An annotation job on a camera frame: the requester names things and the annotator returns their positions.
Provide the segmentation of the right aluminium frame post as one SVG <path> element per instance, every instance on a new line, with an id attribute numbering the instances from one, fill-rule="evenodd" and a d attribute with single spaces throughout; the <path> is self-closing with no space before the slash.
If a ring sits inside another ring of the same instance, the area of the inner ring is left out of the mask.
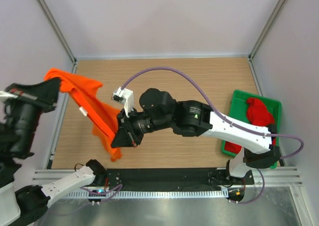
<path id="1" fill-rule="evenodd" d="M 248 59 L 250 62 L 252 62 L 253 58 L 256 56 L 259 48 L 263 44 L 265 38 L 270 33 L 272 27 L 274 26 L 276 20 L 278 19 L 281 11 L 285 7 L 288 0 L 277 0 L 277 3 L 275 4 L 274 9 L 272 10 L 269 18 L 266 21 L 266 24 L 264 25 L 259 37 L 257 38 L 256 43 L 254 44 L 251 53 L 248 56 Z"/>

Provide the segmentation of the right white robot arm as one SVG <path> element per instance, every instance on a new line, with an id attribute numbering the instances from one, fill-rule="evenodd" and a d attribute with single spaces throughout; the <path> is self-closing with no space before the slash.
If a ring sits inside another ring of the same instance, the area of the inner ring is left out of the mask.
<path id="1" fill-rule="evenodd" d="M 226 163 L 225 180 L 238 183 L 251 169 L 267 169 L 280 159 L 280 149 L 273 144 L 271 127 L 254 126 L 227 118 L 209 105 L 195 100 L 176 101 L 166 91 L 147 89 L 139 99 L 138 112 L 127 106 L 129 91 L 113 95 L 113 100 L 124 104 L 118 113 L 118 130 L 112 148 L 137 147 L 146 133 L 171 128 L 183 137 L 212 137 L 240 145 L 242 149 Z"/>

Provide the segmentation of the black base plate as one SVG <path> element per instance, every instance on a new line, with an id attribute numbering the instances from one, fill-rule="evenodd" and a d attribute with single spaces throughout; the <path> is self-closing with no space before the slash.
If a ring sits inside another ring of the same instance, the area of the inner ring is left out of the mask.
<path id="1" fill-rule="evenodd" d="M 157 168 L 157 169 L 107 169 L 99 180 L 90 186 L 115 187 L 122 184 L 123 191 L 196 191 L 211 190 L 215 186 L 253 185 L 249 170 L 244 178 L 228 177 L 225 168 Z"/>

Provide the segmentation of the red t shirt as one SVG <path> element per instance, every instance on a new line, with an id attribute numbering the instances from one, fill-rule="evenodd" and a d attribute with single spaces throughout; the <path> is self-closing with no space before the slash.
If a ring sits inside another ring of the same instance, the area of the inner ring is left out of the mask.
<path id="1" fill-rule="evenodd" d="M 255 126 L 269 126 L 275 124 L 275 119 L 273 115 L 268 111 L 266 105 L 257 98 L 248 98 L 246 100 L 248 104 L 248 109 L 246 112 L 246 118 L 252 125 Z M 242 149 L 242 146 L 225 142 L 224 149 L 234 154 L 238 154 Z"/>

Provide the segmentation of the orange t shirt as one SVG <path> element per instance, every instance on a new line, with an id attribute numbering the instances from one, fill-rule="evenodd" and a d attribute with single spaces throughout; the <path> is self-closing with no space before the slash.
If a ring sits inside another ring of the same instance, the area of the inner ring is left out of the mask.
<path id="1" fill-rule="evenodd" d="M 56 68 L 50 69 L 44 77 L 45 80 L 52 78 L 60 79 L 60 92 L 68 93 L 84 115 L 91 120 L 93 123 L 92 134 L 99 137 L 110 156 L 110 160 L 115 162 L 121 159 L 123 155 L 121 149 L 111 147 L 119 129 L 117 115 L 120 110 L 98 99 L 97 92 L 103 83 Z"/>

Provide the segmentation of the aluminium frame post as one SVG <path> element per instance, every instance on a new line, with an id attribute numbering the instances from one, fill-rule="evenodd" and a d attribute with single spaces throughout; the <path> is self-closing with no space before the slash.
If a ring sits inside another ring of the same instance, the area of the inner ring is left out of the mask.
<path id="1" fill-rule="evenodd" d="M 257 38 L 256 43 L 254 44 L 251 53 L 248 56 L 248 59 L 250 62 L 252 62 L 253 58 L 256 56 L 259 48 L 263 44 L 265 38 L 270 33 L 272 27 L 274 26 L 276 20 L 278 19 L 281 11 L 285 7 L 288 0 L 277 0 L 277 3 L 275 4 L 274 9 L 272 10 L 269 18 L 266 21 L 266 24 L 264 25 L 259 37 Z"/>
<path id="2" fill-rule="evenodd" d="M 44 16 L 49 22 L 49 25 L 51 26 L 53 32 L 55 33 L 56 37 L 58 38 L 61 46 L 63 47 L 64 51 L 68 55 L 69 59 L 71 60 L 72 64 L 75 65 L 77 63 L 77 59 L 75 55 L 73 54 L 66 38 L 64 37 L 60 27 L 58 26 L 49 6 L 47 5 L 45 0 L 36 0 L 39 7 L 41 8 Z"/>

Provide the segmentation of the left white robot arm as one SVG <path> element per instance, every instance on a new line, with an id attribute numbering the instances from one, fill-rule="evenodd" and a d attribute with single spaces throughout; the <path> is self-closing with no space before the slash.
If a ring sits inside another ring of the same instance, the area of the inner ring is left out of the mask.
<path id="1" fill-rule="evenodd" d="M 46 185 L 14 190 L 14 174 L 21 168 L 15 158 L 25 160 L 30 151 L 41 114 L 54 111 L 61 80 L 57 77 L 35 85 L 13 83 L 0 93 L 5 122 L 0 125 L 0 224 L 27 226 L 68 193 L 84 186 L 100 186 L 107 171 L 97 160 L 65 178 Z"/>

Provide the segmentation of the left aluminium frame post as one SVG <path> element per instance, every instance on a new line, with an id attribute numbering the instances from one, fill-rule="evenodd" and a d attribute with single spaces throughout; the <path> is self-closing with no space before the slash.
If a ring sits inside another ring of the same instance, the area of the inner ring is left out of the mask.
<path id="1" fill-rule="evenodd" d="M 69 59 L 71 60 L 72 64 L 75 65 L 77 63 L 77 59 L 75 55 L 73 54 L 66 38 L 64 37 L 60 27 L 58 26 L 49 6 L 47 5 L 45 0 L 36 0 L 39 7 L 41 8 L 44 16 L 49 22 L 49 25 L 51 26 L 53 32 L 55 33 L 56 37 L 58 38 L 61 46 L 63 47 L 64 51 L 68 55 Z"/>

